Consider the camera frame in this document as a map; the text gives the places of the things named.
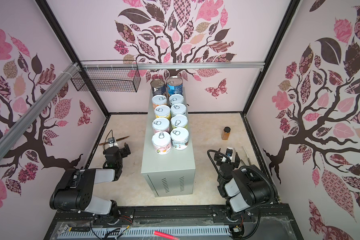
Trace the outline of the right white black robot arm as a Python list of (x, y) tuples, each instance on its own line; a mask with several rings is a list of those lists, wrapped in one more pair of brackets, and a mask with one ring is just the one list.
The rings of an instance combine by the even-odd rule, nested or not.
[(210, 158), (218, 174), (220, 195), (226, 199), (226, 214), (229, 220), (237, 220), (244, 212), (271, 204), (278, 192), (275, 184), (257, 166), (240, 166), (241, 159), (213, 151)]

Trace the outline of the metal tongs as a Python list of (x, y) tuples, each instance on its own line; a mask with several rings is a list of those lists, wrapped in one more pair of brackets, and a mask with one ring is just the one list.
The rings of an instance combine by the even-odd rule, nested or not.
[(244, 166), (251, 166), (252, 165), (252, 162), (249, 158), (249, 155), (248, 155), (248, 152), (247, 150), (242, 146), (242, 149), (244, 151), (244, 156), (243, 156), (243, 159), (241, 160), (241, 163), (242, 165)]

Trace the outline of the amber jar black lid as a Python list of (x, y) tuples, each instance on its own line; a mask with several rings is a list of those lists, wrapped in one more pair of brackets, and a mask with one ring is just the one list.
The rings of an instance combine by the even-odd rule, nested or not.
[(224, 127), (223, 129), (223, 133), (222, 133), (222, 140), (228, 140), (229, 139), (229, 136), (230, 136), (230, 133), (231, 133), (231, 128), (230, 127)]

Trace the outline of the copper table knife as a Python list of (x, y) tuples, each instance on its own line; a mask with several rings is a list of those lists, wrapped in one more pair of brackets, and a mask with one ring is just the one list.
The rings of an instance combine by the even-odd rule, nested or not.
[[(130, 136), (126, 136), (126, 137), (122, 137), (122, 138), (119, 138), (119, 139), (116, 139), (115, 141), (118, 142), (118, 141), (121, 141), (121, 140), (124, 140), (124, 139), (127, 139), (129, 138)], [(104, 143), (99, 143), (98, 146), (103, 146), (105, 144), (109, 144), (110, 142), (107, 141), (107, 142), (104, 142)]]

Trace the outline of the pink cartoon label can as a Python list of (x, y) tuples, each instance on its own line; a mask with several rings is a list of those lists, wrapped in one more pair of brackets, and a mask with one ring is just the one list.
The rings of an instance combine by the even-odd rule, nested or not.
[(157, 154), (168, 154), (172, 149), (172, 139), (168, 132), (160, 131), (153, 135), (152, 143)]

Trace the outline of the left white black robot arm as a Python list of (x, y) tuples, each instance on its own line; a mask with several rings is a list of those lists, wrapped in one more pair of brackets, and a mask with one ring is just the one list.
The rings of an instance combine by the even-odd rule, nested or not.
[(93, 194), (94, 185), (118, 181), (122, 175), (123, 158), (131, 154), (128, 144), (123, 148), (112, 146), (103, 151), (106, 162), (101, 169), (68, 169), (57, 184), (50, 208), (64, 212), (87, 212), (104, 216), (116, 223), (121, 212), (116, 201), (105, 200)]

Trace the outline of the horizontal aluminium bar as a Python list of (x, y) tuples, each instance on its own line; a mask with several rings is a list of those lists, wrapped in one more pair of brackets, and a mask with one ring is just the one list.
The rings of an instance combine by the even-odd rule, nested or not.
[(133, 63), (133, 64), (82, 64), (83, 68), (132, 68), (139, 70), (177, 70), (177, 69), (263, 69), (264, 62), (226, 62), (226, 63)]

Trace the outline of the grey metal cabinet counter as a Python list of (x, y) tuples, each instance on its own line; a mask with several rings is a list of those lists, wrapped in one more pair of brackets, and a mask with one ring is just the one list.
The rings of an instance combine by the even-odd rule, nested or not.
[(193, 141), (184, 150), (171, 149), (161, 155), (152, 143), (155, 119), (152, 100), (149, 100), (141, 174), (155, 197), (191, 195), (194, 190), (196, 163)]

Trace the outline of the white can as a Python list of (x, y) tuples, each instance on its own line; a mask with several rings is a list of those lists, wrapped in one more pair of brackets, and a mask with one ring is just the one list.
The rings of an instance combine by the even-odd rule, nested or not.
[(187, 107), (184, 104), (173, 104), (171, 106), (171, 115), (175, 117), (176, 115), (185, 115), (187, 112)]
[(171, 131), (172, 146), (176, 150), (184, 150), (188, 146), (189, 131), (186, 128), (175, 128)]

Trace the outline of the patterned can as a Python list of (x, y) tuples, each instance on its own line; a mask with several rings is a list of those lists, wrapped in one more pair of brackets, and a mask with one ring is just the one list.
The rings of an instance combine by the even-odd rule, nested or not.
[(169, 97), (170, 107), (175, 104), (183, 104), (184, 103), (184, 96), (181, 94), (173, 94)]

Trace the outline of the dark label tin can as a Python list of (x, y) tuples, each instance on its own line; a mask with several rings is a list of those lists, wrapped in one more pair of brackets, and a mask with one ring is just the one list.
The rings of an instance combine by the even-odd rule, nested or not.
[(162, 79), (154, 79), (151, 81), (151, 90), (153, 96), (166, 94), (166, 83)]

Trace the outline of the blue label tin can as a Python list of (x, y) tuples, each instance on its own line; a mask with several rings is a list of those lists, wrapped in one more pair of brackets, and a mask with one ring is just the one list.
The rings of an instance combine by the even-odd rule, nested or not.
[(179, 76), (171, 76), (167, 79), (167, 92), (169, 96), (183, 94), (183, 79)]

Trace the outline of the green label tin can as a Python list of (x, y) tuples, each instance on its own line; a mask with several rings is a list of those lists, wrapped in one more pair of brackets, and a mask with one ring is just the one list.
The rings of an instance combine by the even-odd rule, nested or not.
[(185, 115), (176, 115), (171, 118), (171, 126), (175, 128), (188, 128), (188, 118)]

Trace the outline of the diagonal aluminium bar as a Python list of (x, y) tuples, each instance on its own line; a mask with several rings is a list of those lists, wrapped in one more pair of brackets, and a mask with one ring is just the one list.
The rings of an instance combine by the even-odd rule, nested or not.
[(44, 94), (36, 100), (25, 114), (9, 129), (8, 133), (0, 139), (0, 161), (7, 152), (26, 132), (28, 127), (39, 116), (43, 109), (50, 103), (59, 90), (80, 70), (77, 63), (71, 63), (59, 77), (51, 84)]

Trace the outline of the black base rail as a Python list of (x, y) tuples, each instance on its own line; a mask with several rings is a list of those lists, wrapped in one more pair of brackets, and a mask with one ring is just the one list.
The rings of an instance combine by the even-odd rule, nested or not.
[(89, 213), (57, 212), (46, 240), (301, 240), (295, 217), (287, 204), (244, 212), (229, 220), (224, 205), (120, 207), (116, 223)]

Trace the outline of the yellow label tin can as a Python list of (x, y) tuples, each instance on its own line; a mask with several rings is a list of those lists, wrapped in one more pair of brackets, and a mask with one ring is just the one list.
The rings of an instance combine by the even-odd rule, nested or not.
[(171, 119), (171, 108), (167, 105), (157, 106), (154, 110), (156, 118)]

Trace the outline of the orange label can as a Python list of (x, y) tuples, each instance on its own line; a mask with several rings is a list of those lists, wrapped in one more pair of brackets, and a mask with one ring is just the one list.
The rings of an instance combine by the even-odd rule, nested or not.
[(168, 104), (167, 97), (164, 95), (155, 95), (152, 97), (152, 104), (153, 104), (153, 109), (155, 109), (158, 106), (167, 105)]

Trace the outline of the pink marker pen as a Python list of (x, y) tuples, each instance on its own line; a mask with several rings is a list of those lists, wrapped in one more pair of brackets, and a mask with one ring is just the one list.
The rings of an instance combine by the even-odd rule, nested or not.
[(175, 237), (175, 236), (172, 236), (172, 235), (169, 235), (169, 234), (166, 234), (166, 233), (162, 233), (162, 232), (159, 232), (159, 231), (154, 231), (154, 235), (158, 236), (158, 237), (165, 238), (165, 239), (169, 239), (169, 240), (180, 240), (178, 237)]

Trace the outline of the pink label tin can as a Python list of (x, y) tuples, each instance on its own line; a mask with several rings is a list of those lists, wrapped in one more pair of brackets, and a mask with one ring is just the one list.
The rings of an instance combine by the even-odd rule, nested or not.
[(158, 132), (170, 132), (170, 121), (167, 118), (156, 118), (152, 122), (152, 128), (154, 133)]

